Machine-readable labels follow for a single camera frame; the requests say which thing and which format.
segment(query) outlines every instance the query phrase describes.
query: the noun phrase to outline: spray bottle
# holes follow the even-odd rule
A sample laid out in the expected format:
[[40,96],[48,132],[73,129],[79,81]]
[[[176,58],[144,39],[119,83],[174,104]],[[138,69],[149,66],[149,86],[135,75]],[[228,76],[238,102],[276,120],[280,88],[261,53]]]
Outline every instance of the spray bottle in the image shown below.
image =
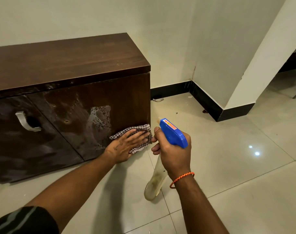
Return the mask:
[[[170,144],[178,145],[182,148],[188,146],[188,142],[184,134],[166,118],[160,120],[160,127]],[[161,162],[161,154],[159,154],[157,164],[155,165],[153,175],[146,185],[144,196],[146,200],[154,200],[160,193],[162,185],[165,182],[168,173]]]

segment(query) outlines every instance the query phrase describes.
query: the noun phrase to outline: person's left hand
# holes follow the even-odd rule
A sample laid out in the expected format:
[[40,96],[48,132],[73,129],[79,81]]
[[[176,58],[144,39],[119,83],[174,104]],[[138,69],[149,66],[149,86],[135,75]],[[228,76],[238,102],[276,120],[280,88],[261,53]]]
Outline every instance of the person's left hand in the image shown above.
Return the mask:
[[104,153],[106,156],[111,156],[115,164],[127,161],[130,156],[132,156],[132,154],[130,154],[132,148],[148,141],[146,137],[149,136],[150,132],[145,133],[145,131],[139,131],[128,137],[135,131],[136,129],[129,130],[121,137],[112,141],[105,149]]

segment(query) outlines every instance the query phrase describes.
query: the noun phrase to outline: cabinet door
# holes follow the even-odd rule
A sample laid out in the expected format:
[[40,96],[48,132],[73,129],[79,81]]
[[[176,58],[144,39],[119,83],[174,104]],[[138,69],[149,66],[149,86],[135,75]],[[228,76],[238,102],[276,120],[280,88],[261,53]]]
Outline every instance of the cabinet door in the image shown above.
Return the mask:
[[150,74],[29,94],[84,160],[101,155],[109,136],[150,123]]
[[82,161],[27,97],[0,99],[0,183],[18,181]]

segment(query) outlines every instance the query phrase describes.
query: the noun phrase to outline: brown cabinet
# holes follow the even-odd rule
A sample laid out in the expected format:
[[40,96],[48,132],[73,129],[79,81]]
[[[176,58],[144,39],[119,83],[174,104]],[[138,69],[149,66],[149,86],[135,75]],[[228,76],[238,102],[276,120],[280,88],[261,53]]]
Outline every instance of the brown cabinet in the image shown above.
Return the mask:
[[0,99],[0,183],[82,161],[27,97]]
[[101,155],[112,134],[150,123],[149,73],[28,97],[84,160]]
[[98,157],[150,123],[150,64],[127,33],[0,47],[0,183]]

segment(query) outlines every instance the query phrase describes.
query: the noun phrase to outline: wall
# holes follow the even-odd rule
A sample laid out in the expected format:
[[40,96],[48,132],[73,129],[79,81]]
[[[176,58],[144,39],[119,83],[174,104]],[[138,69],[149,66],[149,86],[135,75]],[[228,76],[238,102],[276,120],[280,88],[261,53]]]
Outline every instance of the wall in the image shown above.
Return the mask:
[[182,82],[196,0],[0,0],[0,46],[128,32],[151,87]]
[[296,48],[296,0],[286,0],[226,109],[254,103]]
[[[187,47],[193,81],[222,108],[285,0],[197,0]],[[185,58],[190,69],[192,59]]]

